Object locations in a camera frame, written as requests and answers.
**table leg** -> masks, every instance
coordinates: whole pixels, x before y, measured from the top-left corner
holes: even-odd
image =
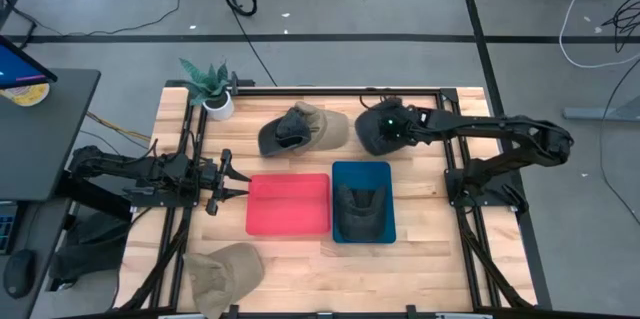
[[[602,120],[604,108],[564,108],[565,119]],[[640,122],[640,96],[619,106],[609,108],[605,117],[607,121]]]

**red tray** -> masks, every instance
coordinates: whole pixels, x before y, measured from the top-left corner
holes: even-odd
[[[329,176],[254,175],[249,183],[249,235],[324,234],[331,229]]]

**black baseball cap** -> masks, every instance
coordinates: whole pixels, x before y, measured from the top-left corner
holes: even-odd
[[[376,190],[338,187],[337,221],[342,237],[355,242],[375,242],[386,226],[386,188]]]
[[[380,102],[365,110],[355,122],[360,143],[371,155],[385,155],[406,146],[405,140],[388,138],[383,133],[383,120],[406,121],[406,108],[399,98]]]
[[[274,156],[310,141],[311,129],[297,108],[290,108],[287,114],[267,123],[258,133],[258,147],[262,156]]]

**white cable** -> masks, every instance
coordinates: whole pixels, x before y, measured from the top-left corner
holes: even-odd
[[[634,61],[634,60],[640,58],[640,53],[638,53],[638,54],[632,56],[631,58],[623,60],[623,61],[611,62],[611,63],[603,63],[603,64],[593,64],[593,65],[576,63],[571,58],[569,58],[569,55],[567,54],[566,50],[564,49],[564,45],[562,44],[562,37],[564,36],[564,30],[567,27],[567,21],[569,20],[569,14],[571,14],[571,9],[573,8],[573,4],[575,2],[576,2],[576,0],[571,0],[571,4],[569,4],[569,8],[567,9],[567,14],[564,16],[564,23],[562,23],[562,29],[560,29],[560,37],[558,38],[558,43],[560,44],[560,50],[562,50],[562,54],[564,54],[564,57],[567,58],[569,63],[577,66],[578,68],[596,69],[596,68],[603,68],[603,67],[608,67],[608,66],[613,66],[613,65],[625,64],[625,63],[628,63],[628,62],[631,62],[631,61]]]

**computer mouse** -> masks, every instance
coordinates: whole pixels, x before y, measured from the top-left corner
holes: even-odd
[[[9,257],[4,268],[2,284],[4,290],[14,299],[29,294],[35,279],[36,253],[22,249]]]

